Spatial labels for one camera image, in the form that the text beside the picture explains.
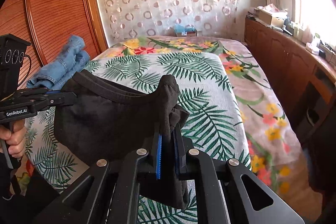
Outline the person's left hand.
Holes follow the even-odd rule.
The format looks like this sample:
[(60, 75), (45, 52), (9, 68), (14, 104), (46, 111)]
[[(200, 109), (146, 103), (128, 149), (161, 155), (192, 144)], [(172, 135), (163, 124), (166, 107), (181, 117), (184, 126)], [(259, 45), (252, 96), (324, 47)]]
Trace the person's left hand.
[(1, 139), (5, 140), (9, 145), (9, 154), (14, 158), (21, 158), (25, 153), (25, 136), (27, 132), (25, 120), (15, 121), (12, 130), (1, 125), (0, 131)]

